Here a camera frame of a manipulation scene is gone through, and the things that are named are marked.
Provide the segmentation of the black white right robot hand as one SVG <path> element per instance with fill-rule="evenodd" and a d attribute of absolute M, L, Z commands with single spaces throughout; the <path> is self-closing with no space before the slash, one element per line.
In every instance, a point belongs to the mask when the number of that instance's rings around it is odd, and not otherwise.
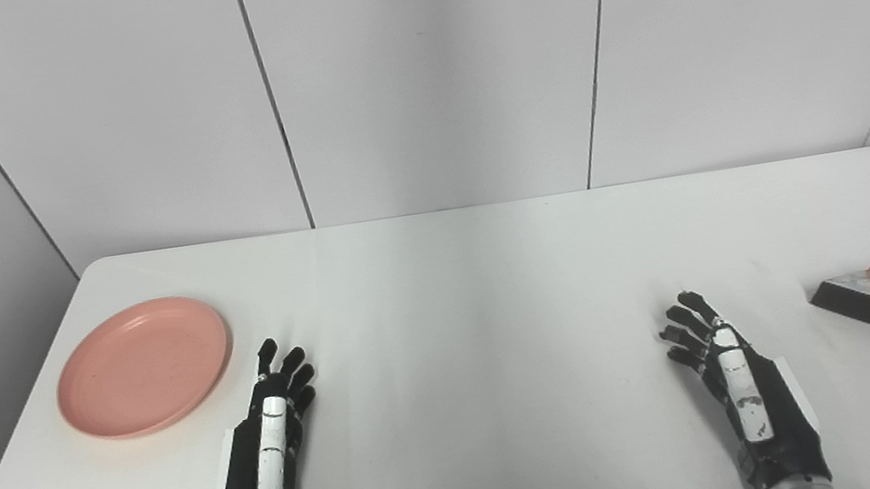
<path fill-rule="evenodd" d="M 751 346 L 699 293 L 681 291 L 659 338 L 724 411 L 752 489 L 834 489 L 821 438 L 776 360 Z"/>

